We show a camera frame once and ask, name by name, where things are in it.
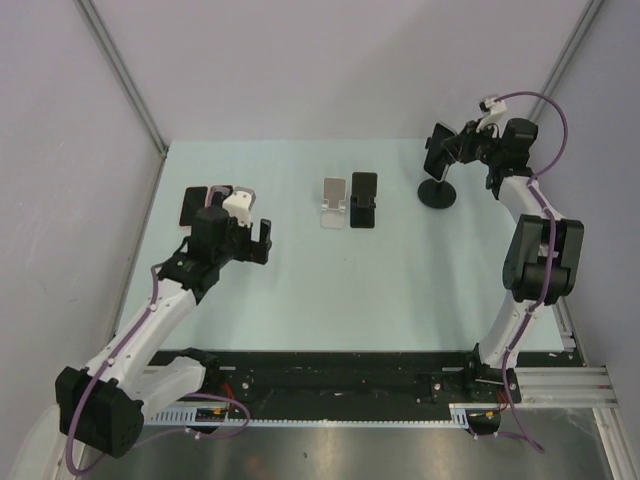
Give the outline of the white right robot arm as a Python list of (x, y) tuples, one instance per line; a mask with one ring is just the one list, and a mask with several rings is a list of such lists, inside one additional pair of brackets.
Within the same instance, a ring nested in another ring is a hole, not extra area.
[(490, 369), (514, 368), (532, 320), (572, 292), (584, 225), (551, 206), (528, 166), (538, 137), (535, 123), (510, 119), (501, 135), (478, 125), (470, 121), (460, 132), (447, 133), (441, 146), (449, 164), (479, 161), (487, 167), (487, 190), (516, 222), (502, 269), (504, 302), (477, 346), (481, 366), (461, 376), (463, 393), (473, 401), (484, 401), (498, 385)]

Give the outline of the black folding phone stand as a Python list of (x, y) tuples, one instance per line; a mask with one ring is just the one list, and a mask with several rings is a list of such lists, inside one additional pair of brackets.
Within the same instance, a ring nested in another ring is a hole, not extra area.
[(350, 196), (350, 227), (373, 229), (378, 175), (375, 172), (353, 172)]

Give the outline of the pink cased smartphone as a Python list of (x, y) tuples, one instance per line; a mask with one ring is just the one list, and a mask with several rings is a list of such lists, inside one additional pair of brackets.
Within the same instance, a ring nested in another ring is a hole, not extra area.
[(222, 207), (224, 201), (233, 193), (234, 187), (232, 185), (214, 185), (209, 189), (207, 194), (205, 206), (217, 206)]
[(207, 186), (190, 186), (185, 189), (178, 225), (190, 227), (196, 213), (204, 207), (208, 195)]

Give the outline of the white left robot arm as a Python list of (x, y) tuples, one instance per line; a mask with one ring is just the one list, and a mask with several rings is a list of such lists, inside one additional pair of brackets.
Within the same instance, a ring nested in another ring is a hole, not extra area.
[(152, 291), (141, 310), (84, 367), (64, 368), (54, 383), (55, 406), (36, 423), (14, 463), (12, 479), (53, 479), (60, 466), (74, 477), (89, 473), (74, 462), (82, 443), (120, 458), (138, 446), (145, 421), (177, 400), (207, 400), (221, 387), (213, 360), (187, 350), (150, 377), (143, 372), (174, 328), (219, 281), (230, 261), (264, 265), (271, 223), (252, 240), (249, 208), (210, 206), (195, 216), (174, 254), (152, 266)]

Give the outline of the black round base phone stand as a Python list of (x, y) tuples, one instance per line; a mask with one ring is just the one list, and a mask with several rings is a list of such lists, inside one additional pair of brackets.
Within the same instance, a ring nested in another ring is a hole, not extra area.
[(428, 174), (427, 176), (428, 178), (420, 183), (417, 190), (418, 199), (421, 203), (429, 208), (439, 210), (451, 207), (457, 198), (453, 185), (446, 180), (446, 177), (439, 182), (432, 179)]

